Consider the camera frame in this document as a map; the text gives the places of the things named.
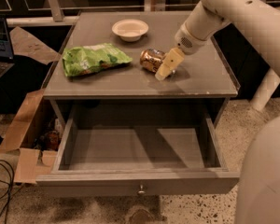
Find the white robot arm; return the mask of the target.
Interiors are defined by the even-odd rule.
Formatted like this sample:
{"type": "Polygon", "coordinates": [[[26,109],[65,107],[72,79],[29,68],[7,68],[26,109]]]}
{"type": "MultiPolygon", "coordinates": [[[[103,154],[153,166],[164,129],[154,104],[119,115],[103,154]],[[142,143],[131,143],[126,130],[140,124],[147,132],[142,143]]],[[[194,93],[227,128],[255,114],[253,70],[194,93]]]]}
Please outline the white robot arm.
{"type": "MultiPolygon", "coordinates": [[[[175,34],[156,79],[171,75],[185,55],[229,23],[280,77],[280,10],[260,0],[200,0],[175,34]]],[[[280,117],[258,132],[245,154],[234,224],[280,224],[280,117]]]]}

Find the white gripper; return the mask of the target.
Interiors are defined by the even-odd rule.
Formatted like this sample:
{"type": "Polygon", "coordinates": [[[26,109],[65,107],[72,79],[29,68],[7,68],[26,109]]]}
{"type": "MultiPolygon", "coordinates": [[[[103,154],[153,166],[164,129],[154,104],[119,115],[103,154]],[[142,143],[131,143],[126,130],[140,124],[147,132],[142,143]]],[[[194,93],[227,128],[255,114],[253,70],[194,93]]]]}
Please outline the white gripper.
{"type": "Polygon", "coordinates": [[[175,45],[178,48],[169,50],[162,60],[155,78],[159,81],[165,80],[184,61],[185,54],[194,54],[205,44],[204,40],[194,37],[183,23],[175,34],[175,45]]]}

